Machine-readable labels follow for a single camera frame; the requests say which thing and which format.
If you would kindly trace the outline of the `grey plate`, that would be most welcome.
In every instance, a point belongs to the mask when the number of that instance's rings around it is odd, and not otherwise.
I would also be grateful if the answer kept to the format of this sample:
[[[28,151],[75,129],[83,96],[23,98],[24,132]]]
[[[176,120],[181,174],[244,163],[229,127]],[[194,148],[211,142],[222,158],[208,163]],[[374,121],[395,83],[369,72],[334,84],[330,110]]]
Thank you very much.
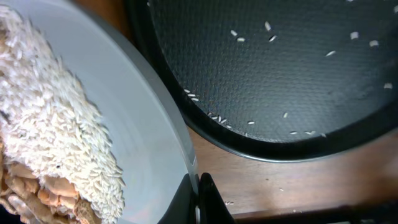
[[[101,113],[123,172],[124,210],[116,223],[158,223],[186,174],[198,195],[195,151],[181,114],[155,70],[122,34],[71,1],[2,5],[45,37]]]

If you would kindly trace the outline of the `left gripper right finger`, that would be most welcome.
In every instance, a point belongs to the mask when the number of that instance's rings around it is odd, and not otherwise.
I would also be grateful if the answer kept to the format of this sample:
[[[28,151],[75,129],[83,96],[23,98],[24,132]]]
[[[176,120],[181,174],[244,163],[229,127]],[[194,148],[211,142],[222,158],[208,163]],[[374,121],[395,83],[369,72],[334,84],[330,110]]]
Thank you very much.
[[[202,173],[199,184],[201,224],[236,224],[209,173]]]

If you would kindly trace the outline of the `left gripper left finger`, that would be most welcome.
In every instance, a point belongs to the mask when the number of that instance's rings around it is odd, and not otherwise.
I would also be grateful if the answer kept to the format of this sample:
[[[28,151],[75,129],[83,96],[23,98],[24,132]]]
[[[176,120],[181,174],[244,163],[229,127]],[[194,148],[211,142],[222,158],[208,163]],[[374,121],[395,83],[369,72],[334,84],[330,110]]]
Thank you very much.
[[[193,190],[190,176],[186,174],[158,224],[196,224],[196,205],[197,194]]]

